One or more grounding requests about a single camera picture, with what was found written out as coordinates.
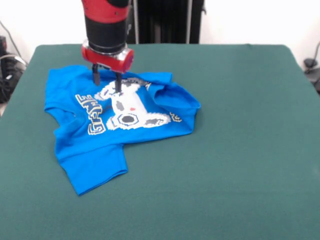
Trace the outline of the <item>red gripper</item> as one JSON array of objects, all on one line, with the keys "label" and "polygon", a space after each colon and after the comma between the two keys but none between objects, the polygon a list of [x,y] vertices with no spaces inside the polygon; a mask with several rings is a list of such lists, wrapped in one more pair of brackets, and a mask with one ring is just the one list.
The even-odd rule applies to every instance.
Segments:
[{"label": "red gripper", "polygon": [[111,69],[115,73],[115,92],[122,91],[122,74],[129,71],[134,60],[134,50],[125,48],[120,53],[102,54],[94,51],[87,45],[81,46],[83,58],[92,63],[93,82],[96,86],[100,85],[99,65]]}]

